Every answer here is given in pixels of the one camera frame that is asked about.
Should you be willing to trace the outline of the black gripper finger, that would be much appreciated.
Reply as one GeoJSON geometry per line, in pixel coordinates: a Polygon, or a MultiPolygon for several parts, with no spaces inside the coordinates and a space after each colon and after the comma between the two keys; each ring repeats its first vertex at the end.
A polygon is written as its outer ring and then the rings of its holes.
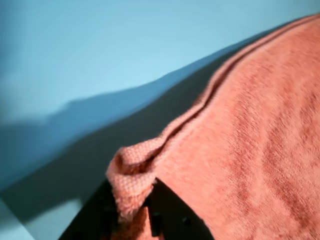
{"type": "Polygon", "coordinates": [[[205,222],[160,179],[153,184],[145,205],[153,237],[159,240],[213,240],[205,222]]]}
{"type": "Polygon", "coordinates": [[[118,212],[105,180],[87,200],[59,240],[110,240],[118,228],[118,212]]]}

